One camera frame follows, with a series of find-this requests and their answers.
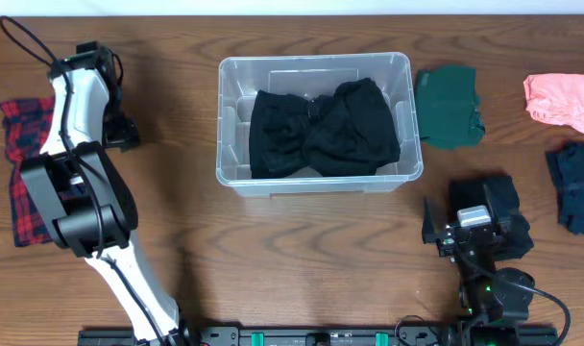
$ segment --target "folded green cloth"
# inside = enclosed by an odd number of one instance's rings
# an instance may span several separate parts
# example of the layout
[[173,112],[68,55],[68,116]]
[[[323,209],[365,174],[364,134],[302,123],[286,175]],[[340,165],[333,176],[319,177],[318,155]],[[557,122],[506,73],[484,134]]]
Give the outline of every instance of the folded green cloth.
[[486,130],[475,94],[475,68],[445,65],[420,71],[416,112],[422,141],[442,149],[476,146]]

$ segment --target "pink cloth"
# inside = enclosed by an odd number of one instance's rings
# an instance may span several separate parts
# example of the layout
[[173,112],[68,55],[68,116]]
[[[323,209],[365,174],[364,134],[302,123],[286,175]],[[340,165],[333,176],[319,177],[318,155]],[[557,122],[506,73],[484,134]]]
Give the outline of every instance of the pink cloth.
[[570,125],[584,134],[584,75],[530,75],[523,84],[526,109],[533,119]]

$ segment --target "red plaid shirt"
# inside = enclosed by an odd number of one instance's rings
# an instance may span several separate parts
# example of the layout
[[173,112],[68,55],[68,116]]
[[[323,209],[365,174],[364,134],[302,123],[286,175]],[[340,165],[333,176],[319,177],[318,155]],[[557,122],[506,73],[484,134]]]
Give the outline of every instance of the red plaid shirt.
[[6,159],[14,165],[10,181],[12,229],[15,246],[51,241],[51,237],[28,194],[19,173],[20,163],[38,156],[51,129],[55,98],[3,102],[2,124],[6,129]]

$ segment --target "plastic bin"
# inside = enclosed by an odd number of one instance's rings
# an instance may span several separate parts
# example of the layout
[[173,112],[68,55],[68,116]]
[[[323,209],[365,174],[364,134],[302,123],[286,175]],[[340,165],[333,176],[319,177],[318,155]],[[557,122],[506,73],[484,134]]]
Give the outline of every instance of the plastic bin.
[[[252,180],[249,135],[257,91],[332,95],[344,83],[370,77],[381,88],[394,118],[401,158],[375,176],[325,178],[311,168],[283,179]],[[242,196],[273,193],[390,192],[418,179],[423,159],[409,59],[402,53],[308,57],[226,58],[219,66],[217,179]]]

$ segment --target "wooden tabletop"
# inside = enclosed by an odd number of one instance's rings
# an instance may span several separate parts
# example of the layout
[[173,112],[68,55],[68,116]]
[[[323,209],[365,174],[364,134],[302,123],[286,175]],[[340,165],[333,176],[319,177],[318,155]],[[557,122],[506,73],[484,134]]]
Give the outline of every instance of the wooden tabletop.
[[[251,325],[394,325],[457,309],[458,275],[421,241],[422,198],[450,179],[514,178],[535,247],[500,263],[572,312],[584,345],[584,236],[557,224],[544,153],[584,136],[525,112],[529,74],[584,73],[584,16],[25,18],[59,56],[100,40],[121,57],[123,109],[145,141],[109,154],[130,187],[138,233],[164,287],[191,316]],[[487,135],[476,148],[423,145],[425,172],[393,193],[243,199],[215,178],[217,68],[229,56],[403,52],[414,70],[477,68]],[[49,96],[46,67],[0,31],[0,102]],[[15,248],[0,112],[0,345],[74,345],[87,327],[128,327],[105,282],[53,244]],[[563,326],[536,297],[530,321]]]

